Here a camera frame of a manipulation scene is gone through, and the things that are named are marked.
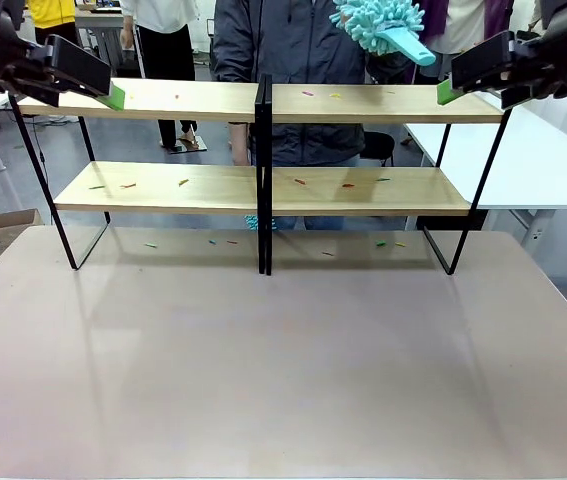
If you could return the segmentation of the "person's right hand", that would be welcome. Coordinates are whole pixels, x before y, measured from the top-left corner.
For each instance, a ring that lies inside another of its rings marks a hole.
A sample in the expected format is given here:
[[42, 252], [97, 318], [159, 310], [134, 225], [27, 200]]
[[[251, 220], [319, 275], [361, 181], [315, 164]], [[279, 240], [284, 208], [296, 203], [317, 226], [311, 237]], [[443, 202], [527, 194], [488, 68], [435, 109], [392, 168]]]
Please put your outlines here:
[[229, 123], [228, 132], [230, 137], [233, 164], [235, 166], [250, 166], [251, 159], [248, 148], [248, 125]]

